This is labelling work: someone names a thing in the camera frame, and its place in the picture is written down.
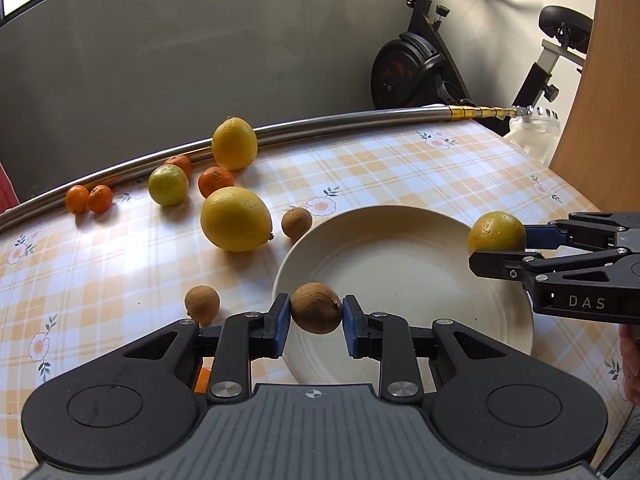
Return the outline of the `right hand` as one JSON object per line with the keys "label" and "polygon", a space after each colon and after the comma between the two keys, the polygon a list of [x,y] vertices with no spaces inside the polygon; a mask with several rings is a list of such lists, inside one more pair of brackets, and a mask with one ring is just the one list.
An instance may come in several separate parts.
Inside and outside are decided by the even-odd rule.
{"label": "right hand", "polygon": [[618,326],[620,335],[620,356],[623,367],[623,386],[626,399],[634,405],[640,404],[639,368],[640,352],[639,347],[632,336],[630,325]]}

